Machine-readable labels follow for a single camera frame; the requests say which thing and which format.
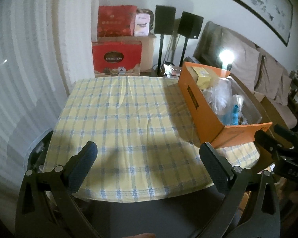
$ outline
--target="orange cardboard box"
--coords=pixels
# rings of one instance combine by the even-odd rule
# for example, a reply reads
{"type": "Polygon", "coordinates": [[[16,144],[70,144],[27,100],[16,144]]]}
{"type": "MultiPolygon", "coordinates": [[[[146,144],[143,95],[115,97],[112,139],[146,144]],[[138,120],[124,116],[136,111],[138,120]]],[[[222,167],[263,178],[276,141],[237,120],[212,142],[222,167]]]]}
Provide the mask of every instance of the orange cardboard box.
{"type": "Polygon", "coordinates": [[[211,68],[220,77],[227,77],[230,72],[207,65],[183,63],[178,84],[191,112],[201,143],[210,142],[214,148],[240,145],[254,141],[256,131],[269,129],[272,122],[265,122],[267,117],[263,117],[259,124],[224,126],[198,88],[197,75],[194,75],[191,66],[211,68]]]}

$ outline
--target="checkered tablecloth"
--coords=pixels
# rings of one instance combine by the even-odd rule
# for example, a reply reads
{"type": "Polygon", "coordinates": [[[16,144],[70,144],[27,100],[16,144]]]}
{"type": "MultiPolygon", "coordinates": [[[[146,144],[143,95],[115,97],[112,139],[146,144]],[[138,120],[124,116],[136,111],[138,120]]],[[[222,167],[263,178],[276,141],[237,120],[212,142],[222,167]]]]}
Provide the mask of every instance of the checkered tablecloth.
{"type": "MultiPolygon", "coordinates": [[[[139,202],[212,185],[177,80],[118,76],[77,82],[55,127],[44,171],[64,165],[89,140],[97,144],[98,156],[77,197],[139,202]]],[[[217,151],[241,167],[259,158],[253,143],[217,151]]]]}

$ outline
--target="red box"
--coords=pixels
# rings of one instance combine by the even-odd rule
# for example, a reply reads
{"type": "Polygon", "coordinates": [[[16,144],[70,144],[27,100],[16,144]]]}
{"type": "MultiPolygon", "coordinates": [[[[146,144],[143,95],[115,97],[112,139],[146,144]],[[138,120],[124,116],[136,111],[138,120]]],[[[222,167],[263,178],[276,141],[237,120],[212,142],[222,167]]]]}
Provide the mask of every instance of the red box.
{"type": "Polygon", "coordinates": [[[93,42],[95,77],[139,76],[141,42],[93,42]]]}
{"type": "Polygon", "coordinates": [[[99,6],[98,37],[133,36],[137,6],[99,6]]]}

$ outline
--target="black pole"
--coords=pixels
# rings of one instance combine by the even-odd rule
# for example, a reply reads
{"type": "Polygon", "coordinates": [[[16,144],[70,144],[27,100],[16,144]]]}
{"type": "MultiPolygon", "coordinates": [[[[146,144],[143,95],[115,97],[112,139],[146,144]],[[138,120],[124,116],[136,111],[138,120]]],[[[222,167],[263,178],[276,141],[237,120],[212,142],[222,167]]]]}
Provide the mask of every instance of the black pole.
{"type": "Polygon", "coordinates": [[[160,35],[160,49],[159,49],[159,57],[158,57],[158,67],[157,67],[157,75],[160,75],[161,71],[161,57],[162,57],[162,47],[163,47],[163,38],[164,34],[160,35]]]}
{"type": "Polygon", "coordinates": [[[184,46],[183,46],[183,50],[182,50],[182,55],[181,55],[180,64],[179,64],[180,67],[182,67],[183,58],[184,58],[184,54],[185,54],[185,52],[186,52],[186,48],[187,48],[187,44],[188,44],[188,40],[189,40],[189,38],[186,37],[186,39],[185,39],[185,41],[184,41],[184,46]]]}

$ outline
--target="couch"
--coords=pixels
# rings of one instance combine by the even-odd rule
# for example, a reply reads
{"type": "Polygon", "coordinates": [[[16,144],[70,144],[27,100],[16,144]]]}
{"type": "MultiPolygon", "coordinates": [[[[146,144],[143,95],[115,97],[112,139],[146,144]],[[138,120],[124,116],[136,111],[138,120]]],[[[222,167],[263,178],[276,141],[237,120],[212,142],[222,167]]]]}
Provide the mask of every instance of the couch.
{"type": "MultiPolygon", "coordinates": [[[[269,53],[239,33],[217,25],[206,24],[202,38],[195,50],[193,60],[202,64],[221,67],[218,55],[224,49],[234,53],[230,71],[259,100],[273,122],[288,129],[296,126],[297,119],[288,108],[288,91],[291,79],[287,70],[269,53]]],[[[272,134],[287,147],[290,143],[272,134]]]]}

